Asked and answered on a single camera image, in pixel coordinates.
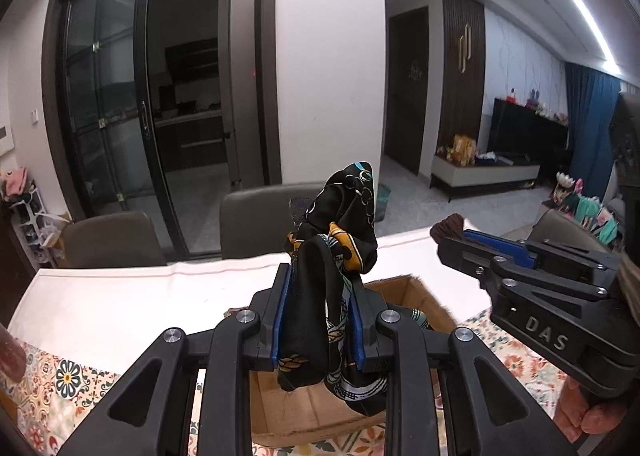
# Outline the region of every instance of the floral tablecloth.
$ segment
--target floral tablecloth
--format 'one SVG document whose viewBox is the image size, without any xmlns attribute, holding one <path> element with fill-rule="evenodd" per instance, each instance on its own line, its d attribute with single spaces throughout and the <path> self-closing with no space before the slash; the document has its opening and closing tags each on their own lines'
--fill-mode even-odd
<svg viewBox="0 0 640 456">
<path fill-rule="evenodd" d="M 565 374 L 538 354 L 511 337 L 489 320 L 488 311 L 481 312 L 463 325 L 471 328 L 496 354 L 504 365 L 536 399 L 550 416 L 553 415 Z M 14 384 L 0 372 L 0 389 L 17 404 L 17 424 L 29 443 L 45 456 L 58 452 L 60 446 L 86 415 L 109 391 L 119 375 L 81 366 L 72 360 L 43 352 L 21 343 L 27 353 L 27 371 L 22 381 Z M 198 420 L 202 383 L 196 386 L 189 456 L 196 456 Z M 446 437 L 442 399 L 436 397 L 440 427 L 440 453 L 445 455 Z M 338 438 L 296 447 L 269 449 L 253 445 L 256 456 L 382 456 L 385 426 L 376 425 Z"/>
</svg>

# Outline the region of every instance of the black silk scarf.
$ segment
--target black silk scarf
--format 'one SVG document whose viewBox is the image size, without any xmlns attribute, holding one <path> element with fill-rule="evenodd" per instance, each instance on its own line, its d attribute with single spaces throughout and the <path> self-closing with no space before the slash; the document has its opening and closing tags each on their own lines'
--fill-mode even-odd
<svg viewBox="0 0 640 456">
<path fill-rule="evenodd" d="M 324 380 L 351 409 L 385 409 L 386 376 L 356 368 L 349 306 L 353 281 L 376 263 L 371 166 L 349 165 L 329 178 L 289 234 L 291 279 L 280 333 L 278 383 L 285 391 Z M 390 305 L 428 327 L 424 313 Z"/>
</svg>

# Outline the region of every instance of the finger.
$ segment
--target finger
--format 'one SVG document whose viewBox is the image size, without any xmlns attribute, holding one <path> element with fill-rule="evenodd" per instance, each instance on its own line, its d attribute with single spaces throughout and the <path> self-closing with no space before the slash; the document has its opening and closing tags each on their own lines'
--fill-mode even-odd
<svg viewBox="0 0 640 456">
<path fill-rule="evenodd" d="M 569 417 L 564 413 L 562 409 L 556 407 L 556 414 L 554 415 L 554 423 L 560 429 L 564 437 L 568 439 L 569 442 L 573 443 L 582 434 L 582 429 L 574 426 Z"/>
<path fill-rule="evenodd" d="M 582 424 L 582 419 L 589 410 L 587 399 L 582 396 L 580 388 L 572 388 L 571 385 L 562 388 L 558 406 L 564 411 L 574 427 L 579 427 Z"/>
<path fill-rule="evenodd" d="M 582 430 L 588 434 L 601 434 L 615 429 L 626 414 L 626 405 L 607 402 L 593 407 L 582 419 Z"/>
<path fill-rule="evenodd" d="M 580 387 L 580 382 L 571 378 L 571 376 L 566 377 L 566 381 L 564 384 L 566 386 L 569 386 L 569 389 L 578 389 Z"/>
</svg>

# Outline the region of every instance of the marble wall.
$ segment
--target marble wall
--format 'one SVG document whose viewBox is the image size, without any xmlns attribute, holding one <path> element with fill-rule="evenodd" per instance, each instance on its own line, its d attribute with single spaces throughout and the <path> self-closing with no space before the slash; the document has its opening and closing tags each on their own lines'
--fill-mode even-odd
<svg viewBox="0 0 640 456">
<path fill-rule="evenodd" d="M 515 89 L 518 103 L 526 103 L 531 89 L 553 112 L 567 114 L 564 63 L 511 22 L 485 8 L 486 71 L 478 147 L 486 149 L 494 98 Z"/>
</svg>

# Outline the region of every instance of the blue curtain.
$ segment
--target blue curtain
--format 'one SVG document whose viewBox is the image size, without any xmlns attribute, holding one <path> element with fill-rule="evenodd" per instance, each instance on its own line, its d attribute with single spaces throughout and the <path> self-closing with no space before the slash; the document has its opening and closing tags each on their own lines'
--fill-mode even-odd
<svg viewBox="0 0 640 456">
<path fill-rule="evenodd" d="M 620 81 L 578 64 L 566 64 L 569 147 L 572 178 L 582 178 L 586 196 L 604 196 L 613 166 L 609 123 L 616 108 Z"/>
</svg>

